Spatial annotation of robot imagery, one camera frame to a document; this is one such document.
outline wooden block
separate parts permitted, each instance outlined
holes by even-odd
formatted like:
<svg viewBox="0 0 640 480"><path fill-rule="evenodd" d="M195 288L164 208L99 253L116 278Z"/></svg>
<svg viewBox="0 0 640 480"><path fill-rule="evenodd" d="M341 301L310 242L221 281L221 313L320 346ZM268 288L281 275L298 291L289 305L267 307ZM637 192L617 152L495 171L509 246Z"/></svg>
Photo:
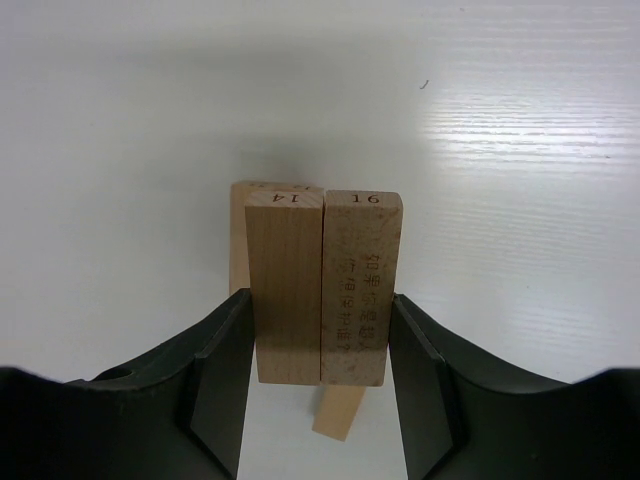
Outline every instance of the wooden block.
<svg viewBox="0 0 640 480"><path fill-rule="evenodd" d="M308 191L260 191L246 201L262 383L320 383L323 204Z"/></svg>
<svg viewBox="0 0 640 480"><path fill-rule="evenodd" d="M313 421L313 431L344 442L366 387L330 385Z"/></svg>
<svg viewBox="0 0 640 480"><path fill-rule="evenodd" d="M249 288L249 254L247 252L247 224L244 202L253 192L266 190L310 191L324 193L322 188L292 183L244 181L231 185L231 243L229 251L229 295L240 288Z"/></svg>
<svg viewBox="0 0 640 480"><path fill-rule="evenodd" d="M402 200L397 193L327 192L323 384L382 385L401 229Z"/></svg>

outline wooden stick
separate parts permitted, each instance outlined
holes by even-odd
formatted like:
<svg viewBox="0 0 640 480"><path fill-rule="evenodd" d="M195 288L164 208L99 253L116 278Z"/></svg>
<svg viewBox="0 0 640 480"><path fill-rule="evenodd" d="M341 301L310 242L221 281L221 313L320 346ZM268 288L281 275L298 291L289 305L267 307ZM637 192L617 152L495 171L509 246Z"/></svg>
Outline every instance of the wooden stick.
<svg viewBox="0 0 640 480"><path fill-rule="evenodd" d="M397 193L327 192L323 384L382 385L401 229L402 200Z"/></svg>
<svg viewBox="0 0 640 480"><path fill-rule="evenodd" d="M262 383L320 383L323 205L308 191L259 191L245 203Z"/></svg>
<svg viewBox="0 0 640 480"><path fill-rule="evenodd" d="M366 387L328 386L316 412L313 431L344 442Z"/></svg>
<svg viewBox="0 0 640 480"><path fill-rule="evenodd" d="M229 295L240 288L249 288L249 253L247 251L247 224L244 218L244 202L257 191L280 190L324 193L324 189L292 183L243 181L231 185L231 243L229 248Z"/></svg>

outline wood grain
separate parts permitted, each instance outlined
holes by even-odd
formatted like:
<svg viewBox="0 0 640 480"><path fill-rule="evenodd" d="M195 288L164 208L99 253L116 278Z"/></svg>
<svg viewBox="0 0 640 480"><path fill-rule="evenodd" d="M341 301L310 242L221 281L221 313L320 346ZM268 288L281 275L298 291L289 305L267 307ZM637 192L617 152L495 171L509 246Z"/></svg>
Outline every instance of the wood grain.
<svg viewBox="0 0 640 480"><path fill-rule="evenodd" d="M246 201L262 383L320 383L323 196L254 192Z"/></svg>
<svg viewBox="0 0 640 480"><path fill-rule="evenodd" d="M401 229L402 200L397 193L327 192L323 384L382 385Z"/></svg>
<svg viewBox="0 0 640 480"><path fill-rule="evenodd" d="M274 183L259 181L242 181L231 185L229 246L229 295L240 288L250 287L249 253L247 251L247 224L244 216L244 203L253 192L257 191L310 191L322 193L324 190L310 185L292 183Z"/></svg>
<svg viewBox="0 0 640 480"><path fill-rule="evenodd" d="M366 387L327 387L316 412L313 431L344 442L364 397Z"/></svg>

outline stacked wooden blocks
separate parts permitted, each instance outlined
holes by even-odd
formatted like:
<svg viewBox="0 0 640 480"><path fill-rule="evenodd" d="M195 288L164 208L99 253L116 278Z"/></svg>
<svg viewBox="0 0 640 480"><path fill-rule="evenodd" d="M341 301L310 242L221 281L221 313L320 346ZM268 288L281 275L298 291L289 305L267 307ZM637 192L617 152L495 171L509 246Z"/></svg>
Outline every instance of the stacked wooden blocks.
<svg viewBox="0 0 640 480"><path fill-rule="evenodd" d="M384 381L400 196L240 182L231 198L230 293L251 287L259 380L328 385L314 430L344 440Z"/></svg>

